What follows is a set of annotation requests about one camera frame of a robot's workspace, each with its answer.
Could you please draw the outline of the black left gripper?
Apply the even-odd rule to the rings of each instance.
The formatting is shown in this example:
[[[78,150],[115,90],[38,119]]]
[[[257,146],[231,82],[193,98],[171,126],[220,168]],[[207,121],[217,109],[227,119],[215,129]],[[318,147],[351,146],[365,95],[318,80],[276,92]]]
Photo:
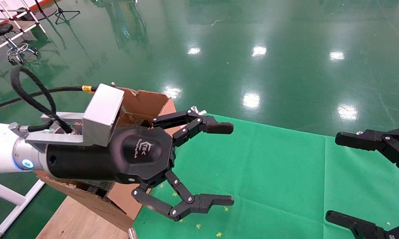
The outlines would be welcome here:
[[[191,194],[170,170],[175,158],[173,145],[180,147],[200,132],[231,134],[234,130],[231,122],[216,121],[213,116],[187,110],[153,118],[152,126],[160,128],[117,130],[106,147],[48,145],[47,170],[59,179],[140,183],[132,191],[134,199],[173,221],[191,213],[206,214],[214,205],[234,204],[227,195]],[[178,126],[182,128],[172,137],[163,130]],[[165,179],[181,198],[176,206],[146,192],[149,185],[161,184]]]

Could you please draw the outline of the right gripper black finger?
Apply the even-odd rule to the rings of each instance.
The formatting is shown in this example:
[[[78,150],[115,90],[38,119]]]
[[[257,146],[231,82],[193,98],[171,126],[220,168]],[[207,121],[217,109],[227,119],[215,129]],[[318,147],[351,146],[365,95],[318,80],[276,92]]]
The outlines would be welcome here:
[[[391,131],[366,129],[361,133],[339,132],[337,145],[366,151],[378,151],[399,168],[399,128]]]
[[[399,239],[399,226],[392,230],[384,230],[370,221],[333,210],[326,212],[325,219],[332,224],[349,229],[355,239]]]

